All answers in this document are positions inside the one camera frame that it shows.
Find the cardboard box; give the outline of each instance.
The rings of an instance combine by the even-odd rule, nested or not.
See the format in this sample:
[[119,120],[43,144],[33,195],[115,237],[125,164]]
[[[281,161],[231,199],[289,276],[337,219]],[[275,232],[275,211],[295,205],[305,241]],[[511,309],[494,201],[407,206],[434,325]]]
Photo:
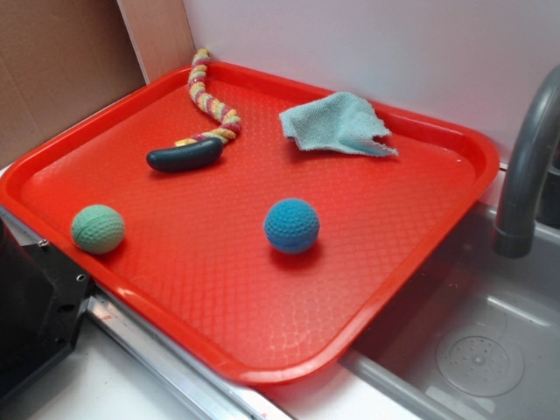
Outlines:
[[144,84],[115,1],[0,10],[0,167]]
[[117,0],[147,83],[191,64],[193,37],[183,0]]

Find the sink drain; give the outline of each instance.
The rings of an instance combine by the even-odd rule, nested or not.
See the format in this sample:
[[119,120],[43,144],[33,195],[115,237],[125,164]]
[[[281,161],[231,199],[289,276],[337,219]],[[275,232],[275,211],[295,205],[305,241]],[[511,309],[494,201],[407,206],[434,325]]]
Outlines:
[[437,347],[437,367],[453,387],[472,396],[506,394],[523,377],[517,346],[484,327],[447,334]]

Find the metal edge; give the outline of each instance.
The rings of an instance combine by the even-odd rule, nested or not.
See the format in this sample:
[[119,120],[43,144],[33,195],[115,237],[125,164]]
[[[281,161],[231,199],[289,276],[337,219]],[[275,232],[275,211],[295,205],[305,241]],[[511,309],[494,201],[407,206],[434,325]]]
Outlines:
[[253,389],[218,376],[107,292],[95,290],[87,314],[196,416],[216,420],[293,418]]
[[16,237],[20,245],[48,245],[48,240],[27,227],[20,219],[9,212],[6,207],[0,204],[0,218],[4,219],[6,226]]

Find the braided rope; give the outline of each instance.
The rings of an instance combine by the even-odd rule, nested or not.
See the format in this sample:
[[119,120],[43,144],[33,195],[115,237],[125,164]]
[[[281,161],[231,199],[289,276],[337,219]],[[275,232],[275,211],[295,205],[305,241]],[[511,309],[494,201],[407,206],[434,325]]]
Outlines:
[[235,139],[241,129],[241,118],[237,115],[237,111],[224,102],[218,101],[207,92],[205,80],[209,63],[208,51],[200,48],[192,59],[191,74],[188,81],[189,95],[200,110],[220,123],[220,127],[179,140],[175,142],[176,146],[186,146],[210,137],[218,137],[226,144],[230,140]]

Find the sink basin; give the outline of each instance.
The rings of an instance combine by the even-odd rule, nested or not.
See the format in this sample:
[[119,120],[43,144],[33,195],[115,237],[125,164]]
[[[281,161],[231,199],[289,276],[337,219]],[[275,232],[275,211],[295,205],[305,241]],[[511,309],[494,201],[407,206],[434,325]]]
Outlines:
[[560,234],[503,258],[494,215],[478,204],[343,360],[421,417],[560,418]]

